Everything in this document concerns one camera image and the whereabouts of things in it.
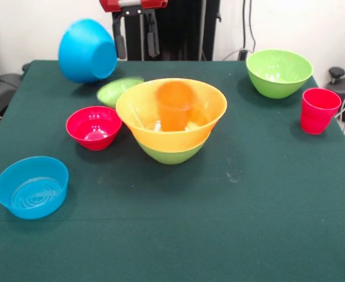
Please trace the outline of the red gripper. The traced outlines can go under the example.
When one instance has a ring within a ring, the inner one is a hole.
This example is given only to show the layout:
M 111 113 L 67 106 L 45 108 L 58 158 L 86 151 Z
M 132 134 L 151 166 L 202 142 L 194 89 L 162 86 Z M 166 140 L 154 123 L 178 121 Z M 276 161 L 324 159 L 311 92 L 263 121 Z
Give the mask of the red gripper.
M 141 6 L 143 9 L 165 8 L 168 0 L 100 0 L 101 7 L 105 12 L 120 12 L 123 8 Z M 149 31 L 147 34 L 149 56 L 154 58 L 160 54 L 158 23 L 154 11 L 147 12 L 147 23 Z M 116 43 L 116 51 L 119 59 L 126 59 L 126 44 L 121 33 L 121 13 L 112 14 L 112 29 Z

